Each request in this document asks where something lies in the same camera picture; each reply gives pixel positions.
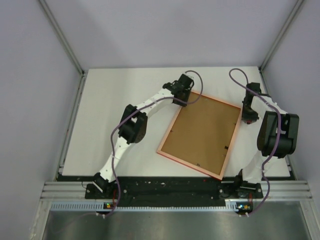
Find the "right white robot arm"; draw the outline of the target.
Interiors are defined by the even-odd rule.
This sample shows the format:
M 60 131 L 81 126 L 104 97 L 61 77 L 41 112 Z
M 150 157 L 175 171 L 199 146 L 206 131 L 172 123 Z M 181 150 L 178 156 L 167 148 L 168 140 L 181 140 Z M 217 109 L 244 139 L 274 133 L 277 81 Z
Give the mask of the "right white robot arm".
M 263 94 L 259 83 L 248 83 L 245 89 L 241 120 L 247 125 L 259 119 L 262 122 L 256 140 L 257 152 L 233 183 L 233 192 L 239 198 L 258 192 L 273 157 L 282 159 L 294 153 L 300 122 L 297 114 L 280 109 L 269 95 Z

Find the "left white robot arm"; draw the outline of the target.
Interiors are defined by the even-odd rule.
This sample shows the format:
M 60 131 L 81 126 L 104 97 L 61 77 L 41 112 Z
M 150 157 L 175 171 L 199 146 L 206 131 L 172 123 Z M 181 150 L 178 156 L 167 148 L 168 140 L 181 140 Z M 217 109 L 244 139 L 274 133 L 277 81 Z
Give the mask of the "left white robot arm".
M 125 107 L 120 123 L 111 132 L 111 154 L 104 166 L 97 172 L 92 184 L 102 198 L 109 198 L 114 191 L 112 182 L 118 183 L 116 166 L 132 146 L 142 141 L 147 132 L 148 120 L 162 108 L 171 104 L 185 107 L 189 102 L 194 80 L 186 71 L 177 80 L 165 83 L 161 90 L 146 101 Z

